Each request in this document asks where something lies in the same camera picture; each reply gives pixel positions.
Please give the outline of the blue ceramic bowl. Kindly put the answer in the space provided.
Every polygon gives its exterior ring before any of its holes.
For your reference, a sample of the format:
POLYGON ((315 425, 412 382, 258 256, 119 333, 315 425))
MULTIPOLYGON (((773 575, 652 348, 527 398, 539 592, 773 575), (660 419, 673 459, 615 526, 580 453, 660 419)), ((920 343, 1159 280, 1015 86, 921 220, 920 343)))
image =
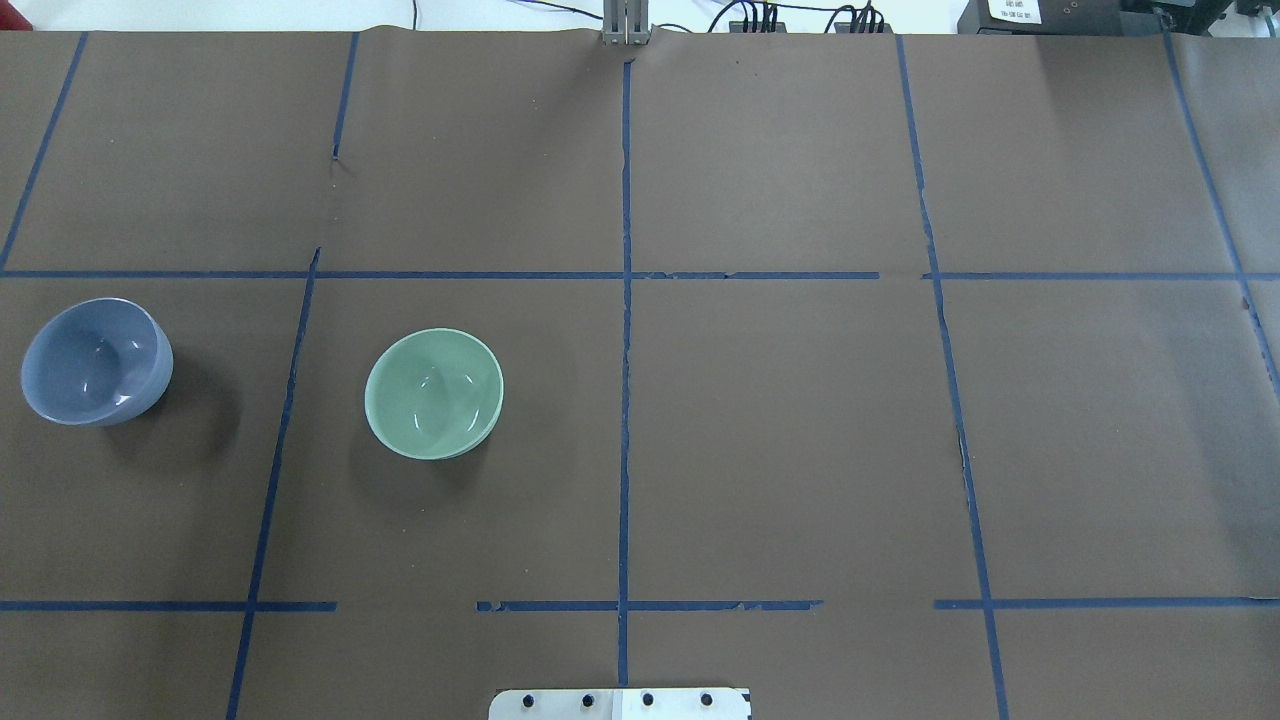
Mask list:
POLYGON ((155 318, 127 299, 76 304, 32 338, 20 389, 42 419, 111 427, 148 411, 172 380, 174 352, 155 318))

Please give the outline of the green ceramic bowl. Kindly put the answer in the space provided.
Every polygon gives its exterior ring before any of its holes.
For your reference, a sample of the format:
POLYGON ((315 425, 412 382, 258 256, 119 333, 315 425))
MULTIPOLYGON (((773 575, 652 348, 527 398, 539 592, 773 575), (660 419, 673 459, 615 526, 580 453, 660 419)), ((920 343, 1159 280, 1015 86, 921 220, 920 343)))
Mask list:
POLYGON ((504 373, 488 345, 463 331, 430 328, 397 340, 374 363, 364 413, 392 452, 443 461, 489 438, 504 396, 504 373))

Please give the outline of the black power strip left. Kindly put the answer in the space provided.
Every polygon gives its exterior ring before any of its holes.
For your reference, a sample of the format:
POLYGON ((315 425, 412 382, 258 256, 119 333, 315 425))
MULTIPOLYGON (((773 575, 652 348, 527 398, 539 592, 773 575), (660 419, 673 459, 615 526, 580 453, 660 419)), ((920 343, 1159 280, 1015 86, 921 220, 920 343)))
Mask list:
POLYGON ((739 20, 726 20, 724 27, 730 33, 737 35, 772 35, 785 32, 785 23, 780 19, 780 6, 773 3, 735 3, 733 6, 742 8, 742 18, 739 20))

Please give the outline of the black power strip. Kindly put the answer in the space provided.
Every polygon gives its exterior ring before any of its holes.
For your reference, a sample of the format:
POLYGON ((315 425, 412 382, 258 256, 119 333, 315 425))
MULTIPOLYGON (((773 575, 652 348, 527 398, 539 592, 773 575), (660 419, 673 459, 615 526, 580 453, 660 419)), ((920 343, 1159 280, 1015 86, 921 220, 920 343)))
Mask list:
POLYGON ((891 35, 892 27, 873 1, 835 9, 824 27, 832 35, 891 35))
POLYGON ((735 3, 733 6, 742 8, 742 18, 739 20, 726 20, 724 27, 730 33, 737 35, 772 35, 785 32, 785 23, 780 19, 780 6, 773 3, 735 3))

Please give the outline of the black power strip right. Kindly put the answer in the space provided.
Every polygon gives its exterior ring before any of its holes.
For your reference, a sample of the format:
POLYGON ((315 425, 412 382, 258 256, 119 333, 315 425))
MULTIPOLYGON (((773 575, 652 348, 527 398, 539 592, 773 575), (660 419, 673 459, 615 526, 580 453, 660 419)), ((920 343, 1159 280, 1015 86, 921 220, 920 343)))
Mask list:
POLYGON ((892 27, 873 1, 835 9, 824 27, 832 35, 891 35, 892 27))

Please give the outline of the black computer box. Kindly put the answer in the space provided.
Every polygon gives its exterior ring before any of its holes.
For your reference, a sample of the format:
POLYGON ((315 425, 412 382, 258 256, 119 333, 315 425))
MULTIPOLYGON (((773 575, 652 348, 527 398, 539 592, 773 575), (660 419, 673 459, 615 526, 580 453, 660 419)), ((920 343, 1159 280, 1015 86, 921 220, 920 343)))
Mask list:
POLYGON ((956 22, 959 35, 1062 35, 1144 37, 1161 35, 1152 12, 1124 1, 969 1, 956 22))

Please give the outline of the aluminium frame post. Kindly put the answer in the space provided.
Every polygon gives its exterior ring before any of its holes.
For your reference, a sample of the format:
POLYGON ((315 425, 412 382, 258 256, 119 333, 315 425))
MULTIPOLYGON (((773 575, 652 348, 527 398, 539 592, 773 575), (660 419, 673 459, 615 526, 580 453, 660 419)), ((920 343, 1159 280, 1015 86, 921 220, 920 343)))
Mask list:
POLYGON ((602 42, 605 46, 643 46, 652 38, 648 0, 602 3, 602 42))

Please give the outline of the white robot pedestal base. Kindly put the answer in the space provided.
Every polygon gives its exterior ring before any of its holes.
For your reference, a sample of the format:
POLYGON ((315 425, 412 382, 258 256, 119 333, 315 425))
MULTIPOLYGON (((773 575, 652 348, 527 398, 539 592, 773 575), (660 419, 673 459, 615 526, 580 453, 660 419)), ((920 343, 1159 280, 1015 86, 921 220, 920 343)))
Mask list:
POLYGON ((751 719, 750 691, 731 687, 509 689, 489 719, 751 719))

